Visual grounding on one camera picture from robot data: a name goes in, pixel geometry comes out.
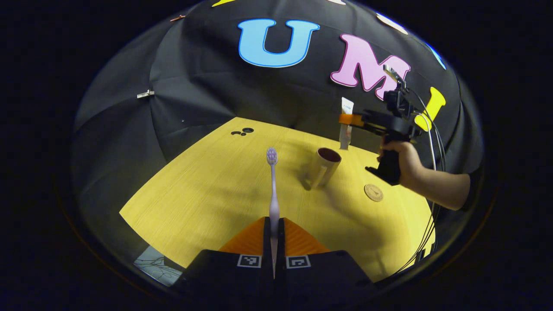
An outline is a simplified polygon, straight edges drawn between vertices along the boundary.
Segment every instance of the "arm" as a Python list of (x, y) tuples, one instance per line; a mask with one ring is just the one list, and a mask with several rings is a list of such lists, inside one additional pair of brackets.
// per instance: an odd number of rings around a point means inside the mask
[(390, 142), (381, 150), (399, 153), (399, 183), (427, 199), (451, 210), (459, 210), (465, 204), (471, 186), (468, 174), (450, 174), (422, 166), (415, 147), (409, 142)]

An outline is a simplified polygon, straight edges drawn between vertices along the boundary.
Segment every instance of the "mug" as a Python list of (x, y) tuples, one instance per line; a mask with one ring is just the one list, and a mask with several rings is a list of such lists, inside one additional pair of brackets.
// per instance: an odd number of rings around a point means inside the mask
[(341, 161), (342, 157), (336, 151), (328, 148), (317, 149), (307, 172), (307, 179), (311, 189), (324, 186), (332, 177)]

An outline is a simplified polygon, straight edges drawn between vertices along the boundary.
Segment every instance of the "round cork coaster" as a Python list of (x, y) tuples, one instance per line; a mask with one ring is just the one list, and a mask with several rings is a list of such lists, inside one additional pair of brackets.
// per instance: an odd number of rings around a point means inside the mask
[(373, 201), (380, 202), (384, 199), (384, 194), (382, 190), (375, 185), (365, 185), (365, 194)]

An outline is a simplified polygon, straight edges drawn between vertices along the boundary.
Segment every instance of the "wooden table surface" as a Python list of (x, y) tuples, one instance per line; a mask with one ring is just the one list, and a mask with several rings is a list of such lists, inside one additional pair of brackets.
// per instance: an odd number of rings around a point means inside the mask
[[(231, 135), (246, 127), (254, 132)], [(378, 166), (377, 154), (354, 146), (340, 150), (337, 140), (238, 117), (167, 164), (120, 214), (147, 243), (187, 267), (201, 250), (218, 250), (251, 222), (269, 215), (269, 147), (278, 152), (280, 217), (297, 223), (330, 250), (349, 252), (373, 282), (393, 274), (413, 255), (430, 209), (422, 196), (390, 186), (364, 169)], [(336, 150), (342, 162), (324, 188), (308, 190), (306, 166), (320, 147)], [(366, 184), (379, 187), (383, 200), (367, 197)], [(434, 241), (433, 233), (426, 254)]]

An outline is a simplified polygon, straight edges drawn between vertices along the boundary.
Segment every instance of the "hand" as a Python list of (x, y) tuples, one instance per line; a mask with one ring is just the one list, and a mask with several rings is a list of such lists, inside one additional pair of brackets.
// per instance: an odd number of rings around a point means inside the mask
[(384, 136), (380, 141), (380, 151), (377, 161), (380, 162), (380, 159), (383, 155), (383, 150), (393, 150), (399, 153), (399, 170), (401, 175), (399, 176), (399, 183), (407, 188), (409, 188), (414, 183), (417, 183), (420, 180), (420, 176), (424, 170), (422, 163), (419, 158), (419, 154), (416, 151), (413, 144), (410, 142), (398, 142), (393, 141), (388, 144), (384, 144)]

